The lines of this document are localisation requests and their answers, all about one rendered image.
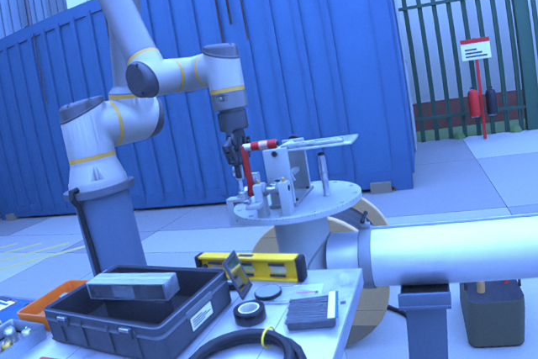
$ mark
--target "small tablet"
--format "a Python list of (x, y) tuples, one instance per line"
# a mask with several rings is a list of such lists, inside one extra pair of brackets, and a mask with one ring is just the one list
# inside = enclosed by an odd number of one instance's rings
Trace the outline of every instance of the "small tablet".
[(228, 258), (224, 260), (223, 266), (235, 290), (237, 290), (241, 299), (245, 300), (246, 294), (251, 290), (252, 283), (249, 277), (247, 277), (245, 269), (241, 265), (235, 251), (232, 251)]

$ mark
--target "red and white sign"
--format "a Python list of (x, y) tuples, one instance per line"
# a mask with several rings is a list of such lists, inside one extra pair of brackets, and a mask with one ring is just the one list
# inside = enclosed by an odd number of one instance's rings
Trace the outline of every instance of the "red and white sign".
[(462, 60), (464, 62), (491, 58), (489, 37), (463, 40), (460, 41), (460, 46), (462, 47)]

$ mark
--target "yellow spirit level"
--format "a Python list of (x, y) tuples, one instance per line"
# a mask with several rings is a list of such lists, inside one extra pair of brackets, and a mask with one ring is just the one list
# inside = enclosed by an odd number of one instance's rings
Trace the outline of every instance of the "yellow spirit level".
[[(224, 269), (227, 252), (201, 252), (196, 266)], [(307, 277), (303, 254), (237, 254), (251, 281), (302, 282)]]

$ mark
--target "concrete floor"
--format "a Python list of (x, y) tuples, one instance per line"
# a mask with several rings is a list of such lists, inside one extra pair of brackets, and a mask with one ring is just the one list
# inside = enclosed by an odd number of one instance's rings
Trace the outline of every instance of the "concrete floor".
[[(538, 214), (538, 130), (419, 144), (414, 189), (364, 197), (389, 224), (420, 224)], [(195, 267), (200, 251), (251, 251), (267, 227), (231, 228), (223, 204), (135, 213), (149, 265)], [(89, 279), (91, 267), (76, 216), (0, 222), (0, 295), (34, 299), (70, 279)], [(522, 282), (526, 341), (522, 346), (472, 348), (467, 342), (459, 285), (451, 284), (448, 310), (451, 358), (531, 358), (538, 355), (538, 281)], [(389, 303), (398, 307), (399, 288)], [(28, 357), (50, 356), (49, 339)], [(347, 359), (408, 358), (405, 319), (387, 312), (364, 340), (345, 350)], [(56, 348), (56, 359), (104, 358), (75, 346)]]

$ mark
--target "green metal fence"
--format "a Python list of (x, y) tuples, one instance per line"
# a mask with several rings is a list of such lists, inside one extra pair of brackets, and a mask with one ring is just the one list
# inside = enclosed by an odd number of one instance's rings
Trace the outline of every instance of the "green metal fence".
[[(402, 0), (402, 7), (399, 10), (403, 12), (407, 33), (407, 41), (409, 44), (411, 71), (413, 74), (414, 90), (417, 101), (415, 109), (415, 122), (419, 127), (419, 141), (426, 141), (426, 125), (429, 121), (433, 123), (433, 135), (435, 140), (439, 140), (441, 136), (443, 138), (448, 137), (451, 139), (460, 139), (468, 135), (481, 135), (482, 126), (480, 123), (480, 119), (472, 120), (469, 113), (467, 112), (468, 108), (466, 108), (466, 95), (464, 94), (462, 85), (462, 75), (466, 74), (465, 71), (467, 70), (465, 68), (462, 68), (462, 66), (465, 66), (465, 63), (468, 63), (468, 74), (470, 75), (472, 87), (477, 88), (474, 62), (462, 62), (462, 64), (460, 63), (460, 48), (458, 41), (463, 40), (463, 38), (456, 37), (456, 28), (454, 24), (455, 18), (453, 13), (454, 8), (461, 9), (463, 20), (462, 23), (465, 31), (465, 39), (471, 39), (472, 36), (469, 27), (469, 18), (466, 4), (466, 1), (469, 0), (429, 0), (427, 3), (422, 3), (422, 0), (414, 1), (415, 5), (409, 6), (407, 0)], [(499, 31), (497, 4), (495, 0), (489, 0), (489, 6), (491, 8), (491, 16), (493, 20), (493, 32), (486, 34), (484, 29), (484, 17), (481, 1), (474, 0), (479, 36), (489, 36), (490, 40), (492, 41), (492, 43), (494, 42), (497, 49), (497, 68), (501, 87), (501, 93), (498, 97), (498, 103), (500, 103), (501, 105), (499, 105), (498, 107), (499, 118), (497, 122), (494, 117), (489, 117), (489, 130), (491, 131), (491, 133), (510, 130), (517, 131), (521, 129), (538, 129), (538, 82), (536, 80), (534, 41), (532, 39), (531, 33), (530, 10), (527, 3), (528, 0), (504, 0), (504, 6), (506, 7), (506, 17), (508, 20), (507, 24), (512, 55), (512, 61), (507, 63), (513, 64), (515, 83), (515, 98), (510, 103), (506, 85), (507, 78), (504, 72), (505, 61), (503, 58), (503, 46), (501, 44), (501, 34)], [(534, 21), (535, 37), (538, 38), (538, 12), (536, 7), (536, 0), (530, 0), (530, 5)], [(447, 52), (446, 54), (444, 52), (444, 44), (441, 38), (442, 35), (440, 29), (438, 7), (446, 7), (446, 16), (448, 18), (448, 25), (450, 29), (451, 40), (445, 40), (445, 45), (448, 43), (449, 47), (451, 48), (451, 52)], [(418, 12), (418, 20), (421, 33), (419, 41), (422, 44), (422, 50), (425, 57), (425, 72), (428, 82), (427, 90), (430, 93), (430, 104), (428, 104), (428, 109), (431, 109), (431, 114), (425, 113), (425, 106), (421, 102), (422, 97), (420, 92), (419, 74), (415, 58), (416, 51), (414, 48), (413, 35), (411, 32), (411, 24), (409, 20), (409, 11), (415, 9)], [(434, 58), (430, 54), (426, 31), (432, 30), (432, 27), (426, 27), (424, 16), (426, 12), (425, 9), (427, 9), (428, 13), (432, 13), (433, 15), (433, 30), (435, 31), (436, 45), (439, 54), (438, 58)], [(450, 57), (454, 60), (454, 73), (456, 75), (455, 82), (457, 85), (458, 93), (457, 103), (451, 103), (449, 97), (449, 85), (447, 80), (447, 69), (445, 61), (446, 55), (450, 55)], [(441, 112), (440, 114), (438, 114), (437, 101), (441, 100), (435, 100), (434, 78), (432, 75), (431, 67), (432, 63), (439, 63), (440, 65), (440, 82), (442, 83), (444, 93), (444, 102), (440, 103), (440, 109), (445, 110), (444, 113)], [(495, 67), (490, 66), (490, 61), (487, 59), (483, 60), (483, 64), (484, 76), (486, 78), (486, 86), (491, 86), (491, 69), (495, 69)], [(446, 122), (447, 131), (440, 129), (441, 120), (443, 120), (443, 123)]]

